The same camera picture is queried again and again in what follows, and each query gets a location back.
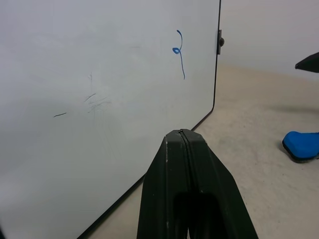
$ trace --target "blue foam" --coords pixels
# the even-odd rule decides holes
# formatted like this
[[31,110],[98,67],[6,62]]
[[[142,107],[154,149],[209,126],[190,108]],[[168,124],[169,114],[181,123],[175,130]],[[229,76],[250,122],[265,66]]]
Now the blue foam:
[[319,132],[299,133],[291,131],[287,133],[283,143],[294,157],[300,159],[315,158],[319,154]]

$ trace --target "gray floor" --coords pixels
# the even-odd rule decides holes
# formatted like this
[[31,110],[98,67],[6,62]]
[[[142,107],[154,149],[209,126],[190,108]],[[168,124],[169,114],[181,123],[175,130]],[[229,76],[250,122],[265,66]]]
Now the gray floor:
[[[319,131],[319,81],[222,66],[214,112],[197,129],[234,176],[260,239],[319,235],[319,160],[293,163],[281,140]],[[136,238],[140,186],[90,239]]]

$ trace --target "black hinge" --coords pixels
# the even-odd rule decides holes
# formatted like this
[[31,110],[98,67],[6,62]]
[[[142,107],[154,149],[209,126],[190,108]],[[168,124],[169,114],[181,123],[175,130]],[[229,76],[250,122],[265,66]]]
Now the black hinge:
[[225,44],[224,38],[221,37],[221,30],[218,30],[217,35],[217,55],[220,55],[220,48]]

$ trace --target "blue ink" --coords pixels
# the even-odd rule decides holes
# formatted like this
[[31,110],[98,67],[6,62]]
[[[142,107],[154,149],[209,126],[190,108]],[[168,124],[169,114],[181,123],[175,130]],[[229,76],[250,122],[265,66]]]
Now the blue ink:
[[181,45],[180,45],[180,48],[177,48],[177,47],[174,47],[173,48],[173,52],[176,54],[176,55],[180,55],[180,61],[181,61],[181,69],[183,71],[183,75],[184,75],[184,80],[185,80],[185,73],[184,73],[184,67],[183,67],[183,58],[181,56],[181,47],[183,46],[183,36],[181,35],[181,32],[179,30],[177,30],[177,32],[179,33],[180,37],[181,37]]

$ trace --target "blue object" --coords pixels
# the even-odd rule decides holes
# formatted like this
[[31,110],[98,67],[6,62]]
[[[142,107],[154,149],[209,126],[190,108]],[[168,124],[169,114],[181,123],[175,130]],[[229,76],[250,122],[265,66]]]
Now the blue object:
[[319,155],[319,132],[299,133],[291,131],[283,140],[283,146],[294,162],[306,162]]
[[180,61],[181,61],[181,70],[183,72],[184,75],[184,80],[185,80],[185,73],[184,73],[184,66],[183,66],[183,57],[181,56],[181,47],[183,46],[183,36],[181,35],[181,32],[179,30],[177,30],[177,32],[179,33],[180,37],[181,37],[181,45],[180,48],[174,47],[172,50],[176,55],[180,55]]

